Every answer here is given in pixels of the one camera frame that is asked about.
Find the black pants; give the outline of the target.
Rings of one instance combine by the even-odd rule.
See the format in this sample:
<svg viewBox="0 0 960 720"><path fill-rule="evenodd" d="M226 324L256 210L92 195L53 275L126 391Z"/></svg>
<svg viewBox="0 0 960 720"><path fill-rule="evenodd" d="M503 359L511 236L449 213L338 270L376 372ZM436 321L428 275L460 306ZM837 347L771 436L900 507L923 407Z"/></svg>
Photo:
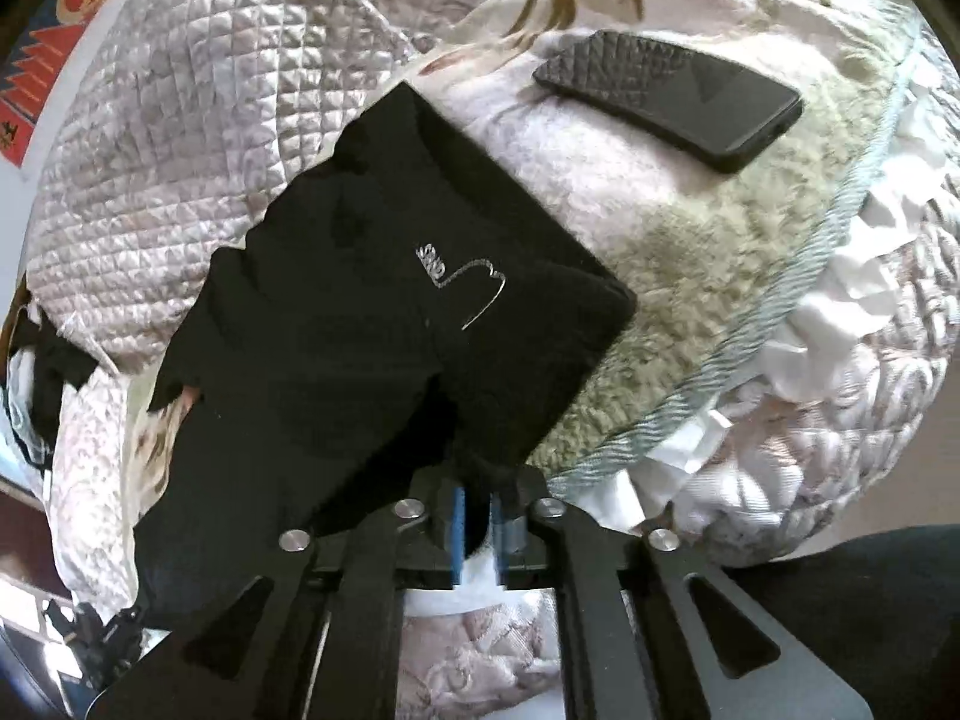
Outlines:
<svg viewBox="0 0 960 720"><path fill-rule="evenodd" d="M425 466L511 478L635 294L407 85L213 254L153 401L194 403L135 530L148 626L237 592L290 530L337 533Z"/></svg>

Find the floral bed sheet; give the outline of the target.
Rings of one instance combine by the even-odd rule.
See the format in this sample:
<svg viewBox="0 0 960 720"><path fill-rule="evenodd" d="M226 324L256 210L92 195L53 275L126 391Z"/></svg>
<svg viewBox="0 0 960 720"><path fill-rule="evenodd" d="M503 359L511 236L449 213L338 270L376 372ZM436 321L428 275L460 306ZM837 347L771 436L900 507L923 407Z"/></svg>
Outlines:
<svg viewBox="0 0 960 720"><path fill-rule="evenodd" d="M911 83L889 154L814 288L714 399L571 500L628 530L664 517L721 561L794 551L880 481L946 378L958 337L958 138L944 94ZM49 500L71 596L133 600L133 528L166 481L182 406L149 416L151 374L65 397Z"/></svg>

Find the floral fleece blanket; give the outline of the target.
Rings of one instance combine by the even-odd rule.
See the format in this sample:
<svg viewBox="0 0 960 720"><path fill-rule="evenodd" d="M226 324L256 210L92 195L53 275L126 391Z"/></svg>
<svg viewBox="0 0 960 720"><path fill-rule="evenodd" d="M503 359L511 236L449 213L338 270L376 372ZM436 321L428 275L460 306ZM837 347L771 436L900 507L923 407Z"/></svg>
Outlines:
<svg viewBox="0 0 960 720"><path fill-rule="evenodd" d="M793 257L820 259L861 199L887 137L908 0L359 0L382 36L405 37L402 80L475 138L556 221L633 289L640 313L534 450L563 473L625 434L688 416L683 379L732 333L778 320L760 294ZM593 29L703 49L804 94L796 132L721 177L581 103L553 101L535 62Z"/></svg>

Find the dark clothes pile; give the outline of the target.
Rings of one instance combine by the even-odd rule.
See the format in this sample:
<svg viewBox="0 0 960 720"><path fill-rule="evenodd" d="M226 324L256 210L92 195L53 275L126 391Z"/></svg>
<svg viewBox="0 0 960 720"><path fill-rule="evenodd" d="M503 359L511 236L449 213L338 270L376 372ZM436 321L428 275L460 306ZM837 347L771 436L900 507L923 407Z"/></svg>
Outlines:
<svg viewBox="0 0 960 720"><path fill-rule="evenodd" d="M39 305L20 305L8 322L3 408L14 444L39 472L52 468L64 388L83 387L98 363L62 337Z"/></svg>

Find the black smartphone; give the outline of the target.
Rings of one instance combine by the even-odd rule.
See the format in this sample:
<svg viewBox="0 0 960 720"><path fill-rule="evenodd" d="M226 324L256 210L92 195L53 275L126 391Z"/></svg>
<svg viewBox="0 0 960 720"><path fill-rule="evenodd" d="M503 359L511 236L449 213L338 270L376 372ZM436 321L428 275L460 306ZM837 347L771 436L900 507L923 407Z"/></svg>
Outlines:
<svg viewBox="0 0 960 720"><path fill-rule="evenodd" d="M721 174L750 164L804 112L799 91L745 65L612 29L556 52L532 78Z"/></svg>

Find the quilted beige comforter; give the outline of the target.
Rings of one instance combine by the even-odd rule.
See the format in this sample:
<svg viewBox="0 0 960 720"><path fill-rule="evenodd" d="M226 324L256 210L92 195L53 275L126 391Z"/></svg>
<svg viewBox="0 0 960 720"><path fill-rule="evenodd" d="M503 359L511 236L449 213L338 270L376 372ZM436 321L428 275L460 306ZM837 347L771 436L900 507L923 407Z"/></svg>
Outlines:
<svg viewBox="0 0 960 720"><path fill-rule="evenodd" d="M487 0L124 0L39 177L26 284L112 372L394 71Z"/></svg>

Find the red patterned wall poster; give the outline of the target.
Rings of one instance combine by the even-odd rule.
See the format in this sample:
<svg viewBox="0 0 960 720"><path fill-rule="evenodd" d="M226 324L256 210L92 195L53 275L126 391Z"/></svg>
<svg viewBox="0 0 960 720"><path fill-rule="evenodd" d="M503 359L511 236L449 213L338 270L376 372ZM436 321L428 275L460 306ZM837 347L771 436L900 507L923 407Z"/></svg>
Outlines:
<svg viewBox="0 0 960 720"><path fill-rule="evenodd" d="M25 162L67 60L106 0L37 0L2 60L2 158Z"/></svg>

